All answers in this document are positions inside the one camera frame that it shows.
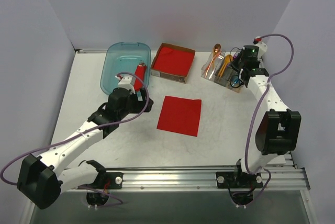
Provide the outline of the red paper napkin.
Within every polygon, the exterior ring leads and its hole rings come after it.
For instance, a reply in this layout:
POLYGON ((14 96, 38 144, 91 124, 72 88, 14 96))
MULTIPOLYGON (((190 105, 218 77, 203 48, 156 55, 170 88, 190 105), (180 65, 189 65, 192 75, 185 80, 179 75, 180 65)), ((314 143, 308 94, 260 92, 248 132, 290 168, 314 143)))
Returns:
POLYGON ((197 137, 202 100, 165 96, 157 129, 197 137))

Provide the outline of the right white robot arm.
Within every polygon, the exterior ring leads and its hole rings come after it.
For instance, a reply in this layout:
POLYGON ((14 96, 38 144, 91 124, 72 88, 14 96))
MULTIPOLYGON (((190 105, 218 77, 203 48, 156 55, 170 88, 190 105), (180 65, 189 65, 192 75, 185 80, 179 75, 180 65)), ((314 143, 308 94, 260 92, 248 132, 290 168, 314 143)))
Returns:
POLYGON ((280 99, 273 87, 269 73, 260 66, 260 47, 246 45, 233 60, 239 78, 257 99, 244 157, 232 174, 233 183, 245 187, 259 182, 256 174, 273 159, 295 150, 302 117, 280 99))

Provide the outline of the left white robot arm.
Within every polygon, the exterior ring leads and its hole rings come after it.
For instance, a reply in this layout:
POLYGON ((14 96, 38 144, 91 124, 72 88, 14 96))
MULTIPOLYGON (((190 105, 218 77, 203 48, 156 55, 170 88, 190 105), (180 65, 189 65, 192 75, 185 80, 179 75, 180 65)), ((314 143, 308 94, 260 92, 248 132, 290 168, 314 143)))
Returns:
POLYGON ((17 189, 38 208, 46 209, 70 189, 85 184, 102 187, 106 182, 106 170, 96 161, 87 161, 75 169, 67 170, 66 167, 90 146, 115 131, 129 114, 138 117, 150 112, 153 100, 147 88, 141 88, 140 94, 141 100, 125 88, 115 88, 108 101, 63 143, 51 145, 38 156, 27 155, 21 163, 17 189))

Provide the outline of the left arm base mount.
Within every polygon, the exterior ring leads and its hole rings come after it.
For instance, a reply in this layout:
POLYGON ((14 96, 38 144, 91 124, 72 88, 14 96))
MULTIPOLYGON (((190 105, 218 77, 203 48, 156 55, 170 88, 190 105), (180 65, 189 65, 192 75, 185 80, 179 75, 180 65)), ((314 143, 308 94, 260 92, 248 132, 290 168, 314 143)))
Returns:
POLYGON ((124 174, 119 171, 100 172, 92 183, 83 186, 94 189, 121 189, 124 174))

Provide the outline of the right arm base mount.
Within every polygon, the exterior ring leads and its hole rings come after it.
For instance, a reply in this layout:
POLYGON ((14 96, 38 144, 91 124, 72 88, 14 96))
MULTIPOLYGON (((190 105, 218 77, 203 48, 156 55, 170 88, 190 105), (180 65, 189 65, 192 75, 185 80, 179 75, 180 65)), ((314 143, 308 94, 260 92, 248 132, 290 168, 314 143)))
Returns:
POLYGON ((263 187, 260 173, 254 175, 242 172, 236 166, 232 171, 216 172, 216 183, 220 189, 258 189, 263 187))

